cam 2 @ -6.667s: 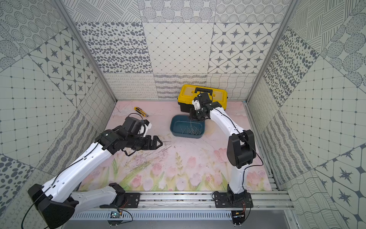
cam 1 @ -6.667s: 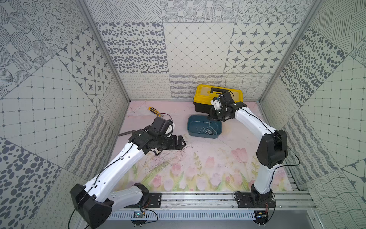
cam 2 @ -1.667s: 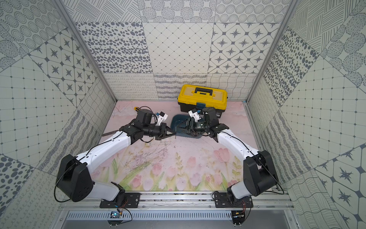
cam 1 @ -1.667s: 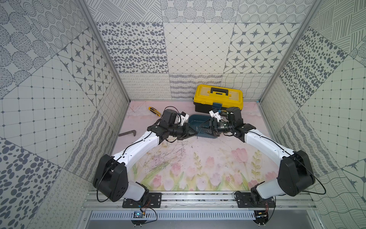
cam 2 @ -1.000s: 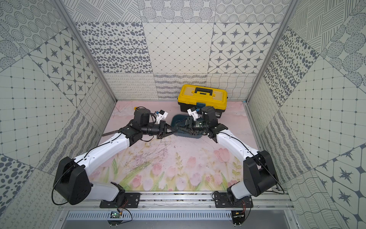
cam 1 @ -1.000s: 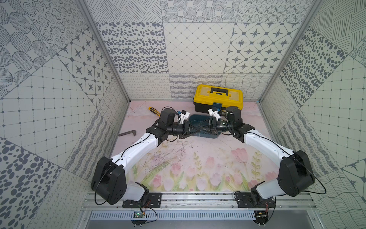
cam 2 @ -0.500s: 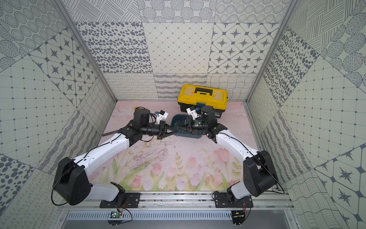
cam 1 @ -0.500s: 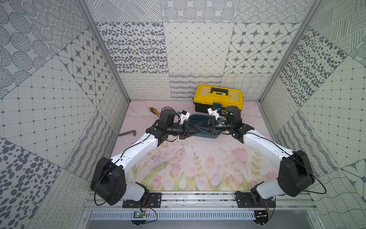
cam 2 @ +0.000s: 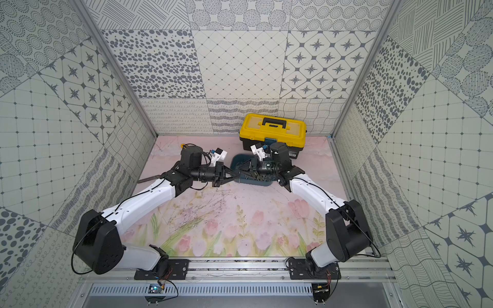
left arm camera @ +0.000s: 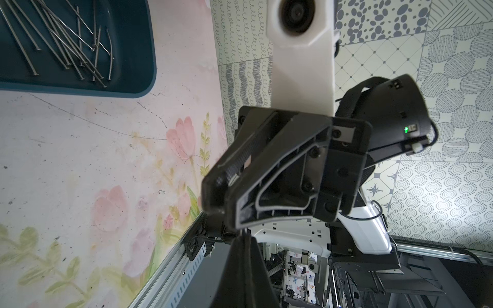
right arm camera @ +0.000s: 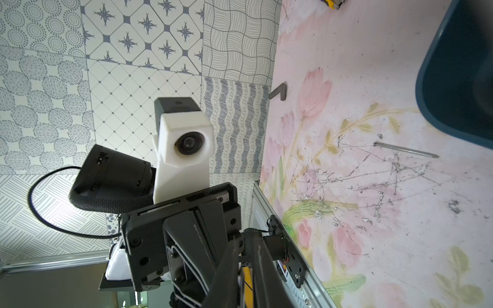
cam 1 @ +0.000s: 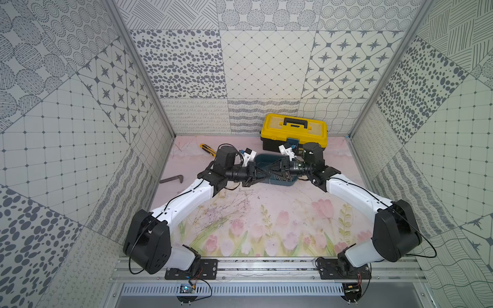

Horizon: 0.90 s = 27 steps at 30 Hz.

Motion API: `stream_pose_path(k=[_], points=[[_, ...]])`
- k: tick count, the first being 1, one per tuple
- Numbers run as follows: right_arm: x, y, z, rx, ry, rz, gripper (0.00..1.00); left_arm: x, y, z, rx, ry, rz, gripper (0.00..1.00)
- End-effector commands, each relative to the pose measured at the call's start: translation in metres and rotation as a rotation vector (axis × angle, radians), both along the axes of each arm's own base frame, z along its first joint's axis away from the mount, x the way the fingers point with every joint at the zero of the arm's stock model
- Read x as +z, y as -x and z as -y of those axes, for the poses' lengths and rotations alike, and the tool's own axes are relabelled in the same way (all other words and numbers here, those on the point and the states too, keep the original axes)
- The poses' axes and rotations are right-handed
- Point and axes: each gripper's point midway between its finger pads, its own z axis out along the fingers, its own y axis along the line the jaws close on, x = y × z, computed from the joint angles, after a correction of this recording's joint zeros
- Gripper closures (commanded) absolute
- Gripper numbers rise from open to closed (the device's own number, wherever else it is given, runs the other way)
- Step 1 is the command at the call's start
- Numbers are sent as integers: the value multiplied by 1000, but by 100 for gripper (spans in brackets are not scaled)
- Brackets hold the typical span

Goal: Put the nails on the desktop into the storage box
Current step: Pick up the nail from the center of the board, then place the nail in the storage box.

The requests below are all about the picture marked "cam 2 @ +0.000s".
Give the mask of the teal plastic storage box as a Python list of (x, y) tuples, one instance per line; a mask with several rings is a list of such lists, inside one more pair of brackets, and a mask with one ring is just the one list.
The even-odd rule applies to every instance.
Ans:
[[(248, 155), (248, 154), (237, 154), (232, 158), (230, 168), (233, 170), (237, 170), (237, 168), (240, 165), (247, 162), (248, 160), (250, 160), (253, 157), (254, 157), (253, 155)], [(235, 180), (235, 182), (239, 183), (239, 184), (248, 184), (248, 185), (262, 186), (262, 187), (271, 186), (273, 183), (272, 181), (256, 180), (256, 179), (248, 177), (244, 174), (241, 174), (240, 177)]]

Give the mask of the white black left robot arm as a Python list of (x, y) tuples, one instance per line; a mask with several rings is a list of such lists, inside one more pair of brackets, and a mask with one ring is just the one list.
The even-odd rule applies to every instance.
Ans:
[(209, 154), (199, 146), (185, 145), (181, 159), (146, 189), (101, 212), (87, 211), (80, 219), (72, 256), (97, 275), (112, 269), (138, 269), (155, 278), (167, 277), (169, 256), (163, 249), (124, 244), (121, 235), (158, 206), (191, 189), (194, 182), (219, 187), (238, 179), (240, 172), (214, 161), (222, 153)]

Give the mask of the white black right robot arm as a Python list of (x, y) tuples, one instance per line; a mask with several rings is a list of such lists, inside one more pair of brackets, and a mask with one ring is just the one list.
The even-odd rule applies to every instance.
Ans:
[(238, 166), (240, 173), (255, 180), (276, 180), (287, 191), (301, 197), (325, 218), (326, 241), (306, 254), (306, 263), (319, 272), (344, 263), (374, 245), (362, 206), (345, 201), (316, 184), (304, 170), (295, 166), (289, 147), (282, 142), (250, 147), (253, 158)]

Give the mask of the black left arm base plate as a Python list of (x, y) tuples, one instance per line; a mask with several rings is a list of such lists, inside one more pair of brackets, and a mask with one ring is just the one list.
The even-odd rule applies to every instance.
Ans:
[(149, 245), (150, 248), (155, 250), (160, 259), (155, 267), (151, 270), (136, 269), (134, 279), (136, 281), (144, 281), (155, 279), (168, 279), (184, 281), (189, 269), (189, 259), (170, 259), (169, 255), (160, 247), (155, 245)]

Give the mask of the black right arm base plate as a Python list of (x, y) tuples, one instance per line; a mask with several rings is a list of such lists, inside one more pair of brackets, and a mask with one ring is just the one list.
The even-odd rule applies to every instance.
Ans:
[(291, 280), (326, 280), (327, 278), (337, 280), (341, 278), (340, 269), (337, 263), (331, 263), (323, 268), (319, 268), (306, 259), (289, 257), (286, 259), (285, 265)]

